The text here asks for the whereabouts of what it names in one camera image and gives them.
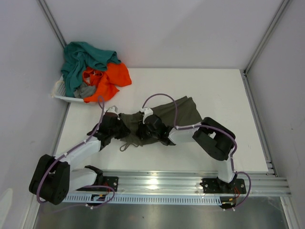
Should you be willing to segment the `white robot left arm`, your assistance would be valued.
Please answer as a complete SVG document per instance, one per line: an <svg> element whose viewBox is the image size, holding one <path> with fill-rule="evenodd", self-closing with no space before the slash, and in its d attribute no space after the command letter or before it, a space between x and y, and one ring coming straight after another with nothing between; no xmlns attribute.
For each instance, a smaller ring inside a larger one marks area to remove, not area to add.
<svg viewBox="0 0 305 229"><path fill-rule="evenodd" d="M88 157L100 152L112 139L130 134L120 115L107 112L88 138L59 157L43 155L29 184L29 192L41 202L60 204L70 191L116 191L104 180L103 171L94 166L78 168Z"/></svg>

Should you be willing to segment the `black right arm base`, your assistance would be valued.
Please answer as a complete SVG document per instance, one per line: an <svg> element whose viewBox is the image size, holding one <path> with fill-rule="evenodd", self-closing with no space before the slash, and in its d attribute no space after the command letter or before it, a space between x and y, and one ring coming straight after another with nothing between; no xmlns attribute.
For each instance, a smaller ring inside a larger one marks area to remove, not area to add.
<svg viewBox="0 0 305 229"><path fill-rule="evenodd" d="M200 186L205 194L246 194L246 186L243 179L234 178L230 183L221 181L219 178L203 178Z"/></svg>

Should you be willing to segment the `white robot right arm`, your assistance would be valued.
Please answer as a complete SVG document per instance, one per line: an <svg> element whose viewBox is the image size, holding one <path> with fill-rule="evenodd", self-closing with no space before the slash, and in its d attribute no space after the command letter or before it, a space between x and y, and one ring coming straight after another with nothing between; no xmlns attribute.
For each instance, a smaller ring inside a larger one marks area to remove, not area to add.
<svg viewBox="0 0 305 229"><path fill-rule="evenodd" d="M217 161L218 188L225 193L234 188L237 178L233 160L237 150L235 134L212 118L206 117L194 125L171 127L153 114L139 123L136 134L141 140L155 139L165 146L197 143Z"/></svg>

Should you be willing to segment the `olive green shorts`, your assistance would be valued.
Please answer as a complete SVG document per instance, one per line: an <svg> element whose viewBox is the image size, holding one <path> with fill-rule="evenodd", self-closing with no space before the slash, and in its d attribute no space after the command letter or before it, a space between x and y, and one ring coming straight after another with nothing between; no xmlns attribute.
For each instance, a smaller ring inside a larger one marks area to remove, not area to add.
<svg viewBox="0 0 305 229"><path fill-rule="evenodd" d="M175 102L170 102L167 104L159 105L153 107L153 113L156 114L166 126L173 125L175 117L175 106L178 108L178 115L176 119L177 126L193 125L202 121L200 113L197 111L196 104L191 97L184 96ZM135 147L144 146L149 144L157 143L158 140L154 138L147 138L141 140L136 132L138 130L138 124L142 122L142 115L140 112L134 114L120 114L120 118L123 120L124 124L129 128L131 133L122 138L125 144L120 147L120 151L125 151L130 145Z"/></svg>

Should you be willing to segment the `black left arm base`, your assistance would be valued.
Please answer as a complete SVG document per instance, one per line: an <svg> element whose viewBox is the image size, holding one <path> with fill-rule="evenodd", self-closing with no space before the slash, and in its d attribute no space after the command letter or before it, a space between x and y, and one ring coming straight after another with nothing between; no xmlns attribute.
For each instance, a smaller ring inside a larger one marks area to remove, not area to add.
<svg viewBox="0 0 305 229"><path fill-rule="evenodd" d="M107 176L97 176L95 179L93 186L94 187L82 187L77 189L77 191L101 191L101 192L111 192L109 188L105 187L97 187L97 186L109 186L112 187L115 191L117 191L119 184L118 177L107 177Z"/></svg>

